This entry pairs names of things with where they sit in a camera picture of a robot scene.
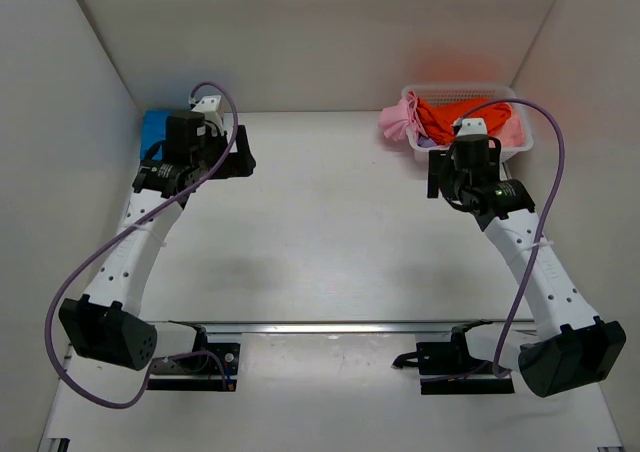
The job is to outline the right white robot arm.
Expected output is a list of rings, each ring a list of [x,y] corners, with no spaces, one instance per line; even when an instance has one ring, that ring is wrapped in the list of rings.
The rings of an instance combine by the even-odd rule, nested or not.
[[[396,369],[415,367],[422,382],[454,382],[491,373],[519,374],[538,397],[606,379],[626,343],[617,321],[605,321],[569,278],[543,233],[544,214],[524,185],[500,177],[498,141],[463,135],[448,150],[429,153],[427,196],[472,215],[518,284],[513,309],[527,304],[534,333],[476,320],[452,328],[448,341],[419,343],[398,356]]]

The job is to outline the orange t-shirt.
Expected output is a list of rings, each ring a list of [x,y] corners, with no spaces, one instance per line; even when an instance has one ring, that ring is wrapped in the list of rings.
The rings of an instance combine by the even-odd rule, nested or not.
[[[425,99],[418,98],[416,114],[421,126],[419,136],[431,140],[438,146],[449,145],[454,140],[453,123],[486,102],[488,102],[487,98],[478,97],[436,106]],[[483,107],[472,113],[470,117],[483,119],[488,134],[495,137],[512,115],[510,105],[499,103]]]

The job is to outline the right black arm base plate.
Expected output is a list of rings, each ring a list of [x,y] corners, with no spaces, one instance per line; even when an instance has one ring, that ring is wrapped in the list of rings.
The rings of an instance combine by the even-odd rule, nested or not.
[[[422,396],[510,395],[510,376],[497,378],[491,365],[464,356],[451,342],[418,342],[416,350],[398,355],[397,370],[416,369]]]

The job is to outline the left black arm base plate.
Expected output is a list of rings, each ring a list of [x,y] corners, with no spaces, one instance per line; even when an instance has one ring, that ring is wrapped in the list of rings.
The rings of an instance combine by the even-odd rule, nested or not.
[[[222,367],[209,356],[178,361],[164,360],[152,367],[147,389],[150,391],[225,392],[237,390],[241,358],[238,336],[222,342],[208,342],[206,349],[214,354]]]

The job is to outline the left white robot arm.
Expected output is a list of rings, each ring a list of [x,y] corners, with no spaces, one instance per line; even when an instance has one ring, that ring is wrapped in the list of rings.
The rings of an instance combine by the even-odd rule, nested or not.
[[[58,318],[84,358],[140,371],[155,356],[157,329],[140,319],[146,282],[168,232],[200,179],[248,177],[256,161],[246,129],[235,151],[221,126],[202,112],[152,111],[145,117],[140,163],[120,228],[127,236],[109,248],[79,299],[66,298]]]

